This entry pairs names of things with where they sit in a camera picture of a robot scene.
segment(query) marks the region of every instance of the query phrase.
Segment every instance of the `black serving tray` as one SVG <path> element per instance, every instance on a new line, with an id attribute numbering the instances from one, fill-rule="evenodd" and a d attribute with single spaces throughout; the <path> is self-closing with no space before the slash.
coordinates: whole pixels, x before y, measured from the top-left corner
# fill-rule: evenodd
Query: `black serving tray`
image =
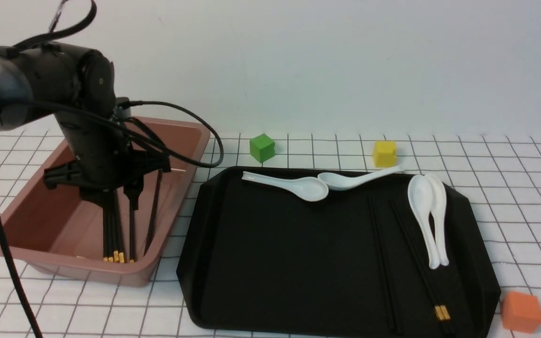
<path id="1" fill-rule="evenodd" d="M 287 179 L 320 173 L 231 167 L 202 184 L 177 269 L 194 323 L 316 336 L 446 337 L 423 272 L 448 308 L 449 336 L 487 336 L 501 291 L 466 197 L 447 187 L 450 265 L 430 270 L 406 197 L 412 175 L 310 203 L 243 181 L 245 170 Z"/>

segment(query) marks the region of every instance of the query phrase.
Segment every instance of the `robotic arm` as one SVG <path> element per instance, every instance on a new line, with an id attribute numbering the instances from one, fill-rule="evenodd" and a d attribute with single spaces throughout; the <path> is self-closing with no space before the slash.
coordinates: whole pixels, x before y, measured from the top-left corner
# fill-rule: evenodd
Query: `robotic arm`
<path id="1" fill-rule="evenodd" d="M 19 100 L 59 103 L 122 123 L 122 116 L 116 115 L 122 110 L 116 108 L 114 64 L 95 49 L 62 43 L 22 52 L 0 47 L 0 104 Z M 167 156 L 146 156 L 145 152 L 133 150 L 128 137 L 120 131 L 65 111 L 6 105 L 0 112 L 0 131 L 50 114 L 54 114 L 75 156 L 73 162 L 47 171 L 45 183 L 50 188 L 69 184 L 114 189 L 155 169 L 170 170 Z M 145 159 L 150 161 L 146 168 L 142 162 Z"/>

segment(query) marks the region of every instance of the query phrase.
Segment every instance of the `white backdrop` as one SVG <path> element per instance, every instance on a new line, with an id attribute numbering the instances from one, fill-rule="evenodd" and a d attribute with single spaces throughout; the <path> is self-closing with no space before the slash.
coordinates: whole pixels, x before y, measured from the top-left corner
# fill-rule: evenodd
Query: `white backdrop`
<path id="1" fill-rule="evenodd" d="M 58 0 L 0 0 L 0 45 Z M 97 0 L 66 41 L 222 131 L 541 133 L 541 1 Z M 71 0 L 58 28 L 88 11 Z M 135 113 L 163 118 L 163 109 Z"/>

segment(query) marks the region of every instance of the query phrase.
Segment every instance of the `table surface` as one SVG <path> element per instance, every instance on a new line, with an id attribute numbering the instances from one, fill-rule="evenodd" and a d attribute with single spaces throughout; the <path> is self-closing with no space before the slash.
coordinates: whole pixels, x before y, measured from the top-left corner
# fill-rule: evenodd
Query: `table surface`
<path id="1" fill-rule="evenodd" d="M 485 241 L 503 295 L 521 291 L 541 303 L 541 137 L 481 135 L 345 135 L 268 133 L 277 155 L 264 167 L 369 171 L 378 139 L 397 143 L 407 173 L 434 173 L 466 195 Z M 16 261 L 41 330 L 48 337 L 287 337 L 287 334 L 198 328 L 187 314 L 176 277 L 199 186 L 226 167 L 261 166 L 249 155 L 255 133 L 224 133 L 225 161 L 197 169 L 180 216 L 152 281 L 143 288 L 68 280 Z M 0 132 L 0 208 L 3 210 L 58 146 L 59 129 Z M 203 161 L 217 159 L 210 141 Z M 502 328 L 496 311 L 491 338 L 524 334 Z M 27 337 L 29 326 L 0 258 L 0 337 Z M 541 338 L 541 327 L 533 337 Z"/>

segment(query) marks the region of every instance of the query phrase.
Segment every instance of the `white spoon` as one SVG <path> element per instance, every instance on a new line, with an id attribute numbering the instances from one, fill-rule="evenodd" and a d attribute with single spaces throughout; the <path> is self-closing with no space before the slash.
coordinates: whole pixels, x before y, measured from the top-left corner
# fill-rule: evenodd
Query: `white spoon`
<path id="1" fill-rule="evenodd" d="M 304 201 L 316 202 L 329 194 L 328 186 L 316 177 L 302 177 L 301 179 L 286 180 L 244 171 L 242 180 L 260 184 L 272 185 L 294 193 Z"/>
<path id="2" fill-rule="evenodd" d="M 433 205 L 431 214 L 433 215 L 433 224 L 435 225 L 435 244 L 438 248 L 440 264 L 448 266 L 448 254 L 446 253 L 446 239 L 444 234 L 444 219 L 446 217 L 446 188 L 440 179 L 433 174 L 425 174 L 425 177 L 431 183 L 433 191 Z"/>
<path id="3" fill-rule="evenodd" d="M 365 184 L 380 177 L 399 173 L 400 171 L 403 170 L 399 165 L 397 165 L 395 167 L 389 167 L 387 169 L 382 169 L 380 171 L 375 171 L 374 173 L 369 173 L 358 177 L 342 176 L 335 173 L 320 173 L 317 177 L 325 182 L 329 189 L 343 191 L 356 188 L 361 184 Z"/>
<path id="4" fill-rule="evenodd" d="M 429 257 L 429 268 L 436 269 L 440 266 L 440 259 L 433 234 L 431 233 L 431 225 L 429 225 L 429 213 L 433 205 L 433 192 L 431 183 L 425 176 L 415 175 L 408 183 L 408 202 L 423 233 L 423 239 L 425 240 L 425 247 L 427 248 L 427 255 Z"/>

